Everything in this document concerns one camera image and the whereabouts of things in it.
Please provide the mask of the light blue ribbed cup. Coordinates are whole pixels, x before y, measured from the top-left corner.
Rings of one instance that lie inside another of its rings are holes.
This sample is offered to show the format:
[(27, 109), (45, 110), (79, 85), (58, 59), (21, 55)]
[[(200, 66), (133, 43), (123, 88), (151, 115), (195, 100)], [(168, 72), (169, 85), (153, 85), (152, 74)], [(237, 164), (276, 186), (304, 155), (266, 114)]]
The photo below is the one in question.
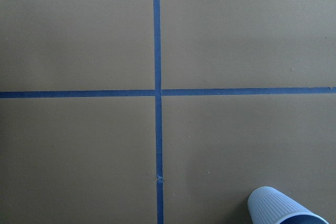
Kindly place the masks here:
[(268, 186), (255, 189), (248, 197), (253, 223), (327, 223), (303, 205)]

